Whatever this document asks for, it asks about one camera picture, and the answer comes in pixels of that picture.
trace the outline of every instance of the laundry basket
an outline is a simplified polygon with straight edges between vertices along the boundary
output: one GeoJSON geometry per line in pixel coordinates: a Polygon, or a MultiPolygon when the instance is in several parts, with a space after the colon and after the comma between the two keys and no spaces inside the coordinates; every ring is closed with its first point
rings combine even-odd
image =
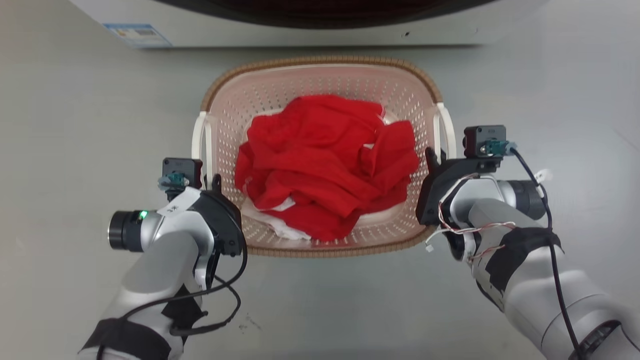
{"type": "Polygon", "coordinates": [[[245,195],[234,186],[234,167],[253,118],[276,113],[296,97],[316,94],[381,103],[387,124],[411,121],[420,167],[411,176],[407,200],[382,213],[362,216],[349,236],[333,241],[280,238],[268,226],[243,217],[250,253],[296,258],[357,256],[405,249],[426,239],[435,229],[420,225],[415,217],[420,186],[428,172],[424,151],[427,146],[440,148],[442,124],[447,153],[453,158],[455,136],[440,91],[408,61],[310,56],[261,61],[228,71],[211,85],[202,101],[191,156],[204,159],[207,181],[212,174],[221,174],[222,192],[240,208],[245,195]]]}

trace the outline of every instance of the black tape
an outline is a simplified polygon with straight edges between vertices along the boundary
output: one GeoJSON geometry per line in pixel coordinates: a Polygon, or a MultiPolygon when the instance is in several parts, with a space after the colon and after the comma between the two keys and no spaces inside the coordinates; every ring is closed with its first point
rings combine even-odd
{"type": "MultiPolygon", "coordinates": [[[[189,295],[190,292],[182,285],[180,290],[175,296],[189,295]]],[[[169,303],[162,310],[162,315],[165,315],[169,319],[173,320],[173,327],[178,329],[190,329],[193,324],[201,317],[205,316],[205,313],[200,310],[200,306],[196,300],[192,297],[189,299],[169,301],[169,303]]],[[[182,337],[182,344],[187,341],[187,336],[182,337]]]]}
{"type": "Polygon", "coordinates": [[[489,273],[491,285],[504,293],[513,273],[522,265],[530,252],[551,243],[560,245],[560,239],[552,231],[542,227],[517,228],[502,237],[502,249],[496,250],[484,268],[489,273]]]}
{"type": "Polygon", "coordinates": [[[83,349],[100,345],[141,360],[167,359],[171,352],[169,343],[151,328],[116,318],[100,320],[83,349]]]}

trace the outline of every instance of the red garment with white trim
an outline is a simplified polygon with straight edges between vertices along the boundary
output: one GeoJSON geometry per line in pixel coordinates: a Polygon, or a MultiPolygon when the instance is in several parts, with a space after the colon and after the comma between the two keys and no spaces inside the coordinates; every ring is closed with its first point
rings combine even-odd
{"type": "Polygon", "coordinates": [[[360,215],[406,200],[419,166],[408,121],[385,126],[380,104],[334,95],[299,97],[255,117],[240,146],[236,187],[258,209],[314,238],[347,236],[360,215]]]}

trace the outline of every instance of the white handle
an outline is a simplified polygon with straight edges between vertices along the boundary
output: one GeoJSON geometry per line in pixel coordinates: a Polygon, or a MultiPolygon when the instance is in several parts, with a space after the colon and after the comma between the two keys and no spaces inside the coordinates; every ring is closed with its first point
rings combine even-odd
{"type": "Polygon", "coordinates": [[[438,160],[440,160],[440,123],[442,123],[444,127],[444,140],[447,144],[447,158],[454,159],[457,158],[456,154],[456,133],[453,129],[453,122],[451,122],[451,115],[449,115],[449,110],[444,106],[442,102],[436,104],[438,111],[433,116],[433,150],[438,156],[438,160]]]}
{"type": "Polygon", "coordinates": [[[201,160],[202,133],[204,130],[205,143],[207,147],[205,152],[207,183],[204,182],[203,174],[202,184],[205,189],[211,188],[211,180],[213,179],[213,175],[216,173],[216,168],[214,168],[213,164],[214,159],[216,159],[216,147],[215,144],[213,144],[214,139],[212,137],[213,132],[211,131],[211,121],[216,121],[216,119],[210,117],[206,111],[201,111],[200,116],[196,119],[196,124],[193,127],[193,137],[191,138],[191,158],[201,160]]]}

